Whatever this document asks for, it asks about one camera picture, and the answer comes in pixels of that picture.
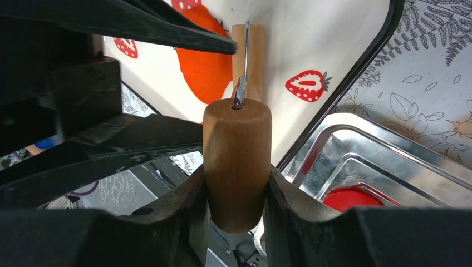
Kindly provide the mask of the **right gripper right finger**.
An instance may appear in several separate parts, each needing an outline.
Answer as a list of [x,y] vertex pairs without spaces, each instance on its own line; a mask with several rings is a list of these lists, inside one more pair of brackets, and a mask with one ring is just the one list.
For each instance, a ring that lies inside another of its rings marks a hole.
[[271,168],[269,266],[470,266],[471,210],[355,207],[340,213]]

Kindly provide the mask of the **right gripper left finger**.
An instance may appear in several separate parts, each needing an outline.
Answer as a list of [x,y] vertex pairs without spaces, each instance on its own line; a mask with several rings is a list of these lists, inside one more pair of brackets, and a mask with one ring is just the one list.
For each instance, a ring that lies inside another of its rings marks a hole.
[[1,212],[2,266],[204,266],[204,171],[129,216],[103,210]]

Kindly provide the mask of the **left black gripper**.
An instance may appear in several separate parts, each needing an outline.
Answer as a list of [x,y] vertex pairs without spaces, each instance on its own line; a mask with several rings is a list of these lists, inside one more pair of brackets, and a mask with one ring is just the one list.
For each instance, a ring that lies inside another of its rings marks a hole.
[[54,135],[68,139],[1,171],[1,207],[38,207],[137,165],[201,150],[199,123],[121,114],[119,62],[94,55],[89,34],[233,55],[230,38],[165,1],[1,1],[1,16],[1,154]]

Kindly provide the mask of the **orange dough piece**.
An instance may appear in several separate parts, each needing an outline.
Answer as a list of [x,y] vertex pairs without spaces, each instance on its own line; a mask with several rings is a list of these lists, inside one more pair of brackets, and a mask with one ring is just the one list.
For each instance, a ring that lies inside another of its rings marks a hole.
[[[224,27],[200,4],[183,12],[196,25],[227,37]],[[201,102],[210,104],[223,97],[232,81],[232,56],[176,48],[180,70],[192,93]]]

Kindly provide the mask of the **wooden dough roller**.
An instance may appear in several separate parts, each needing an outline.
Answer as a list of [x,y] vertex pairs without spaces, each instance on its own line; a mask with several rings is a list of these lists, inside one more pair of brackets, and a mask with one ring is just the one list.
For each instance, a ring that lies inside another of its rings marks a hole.
[[232,38],[238,44],[232,59],[233,97],[204,111],[204,178],[214,224],[228,233],[244,233],[257,226],[265,205],[272,114],[262,101],[264,27],[235,25]]

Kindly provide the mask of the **strawberry print white tray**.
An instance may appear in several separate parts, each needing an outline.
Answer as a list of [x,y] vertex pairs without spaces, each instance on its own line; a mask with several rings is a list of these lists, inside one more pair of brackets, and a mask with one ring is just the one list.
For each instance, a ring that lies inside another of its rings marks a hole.
[[[396,28],[404,1],[169,1],[178,12],[204,6],[227,35],[249,21],[265,28],[261,100],[273,116],[272,164],[289,161],[317,114],[324,114],[378,54]],[[167,46],[104,37],[120,61],[122,82],[155,111],[201,123],[211,100],[231,96],[224,79],[209,93],[189,86]]]

